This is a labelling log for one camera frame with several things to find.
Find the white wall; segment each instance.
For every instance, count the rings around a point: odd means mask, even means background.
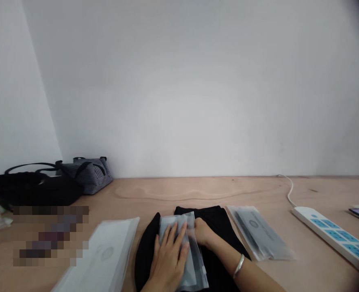
[[[0,0],[0,173],[61,158],[22,4]]]
[[[359,174],[340,0],[23,0],[65,159],[116,177]]]

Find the pixelated area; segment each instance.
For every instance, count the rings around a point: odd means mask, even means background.
[[[16,206],[14,266],[75,266],[88,249],[87,206]]]

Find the wrist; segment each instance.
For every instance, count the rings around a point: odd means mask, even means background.
[[[157,278],[149,278],[141,292],[165,292],[164,283]]]
[[[205,247],[210,251],[213,251],[216,248],[216,244],[218,244],[218,241],[220,239],[221,239],[220,236],[212,231],[211,235],[208,236],[208,240],[205,243]]]

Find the frosted plastic bag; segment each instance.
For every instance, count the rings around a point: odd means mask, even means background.
[[[186,259],[184,275],[182,276],[181,282],[176,291],[195,292],[204,288],[209,288],[203,257],[196,242],[194,212],[186,213],[183,215],[161,217],[159,226],[160,244],[162,244],[163,234],[167,226],[169,224],[173,226],[175,222],[178,223],[177,231],[175,233],[176,238],[179,234],[179,231],[181,230],[182,225],[185,222],[188,223],[182,244],[188,241],[190,245],[188,258]]]
[[[228,206],[228,210],[258,261],[296,259],[294,252],[262,218],[255,207]]]
[[[52,292],[117,292],[123,286],[139,217],[103,221],[89,239],[89,249],[76,259]]]

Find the folded black garment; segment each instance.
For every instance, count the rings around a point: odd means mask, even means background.
[[[205,209],[186,209],[177,207],[174,215],[182,215],[192,211],[195,213],[195,218],[202,218],[217,235],[228,242],[238,252],[242,253],[246,258],[250,259],[248,252],[232,229],[231,222],[225,209],[220,206]],[[150,275],[150,268],[154,257],[155,236],[159,234],[159,223],[160,214],[156,213],[155,217],[144,231],[136,252],[135,284],[138,292],[142,290]],[[203,289],[202,291],[239,292],[239,289],[236,287],[232,279],[232,275],[226,271],[219,258],[205,247],[201,247],[201,252],[209,283],[209,288]]]

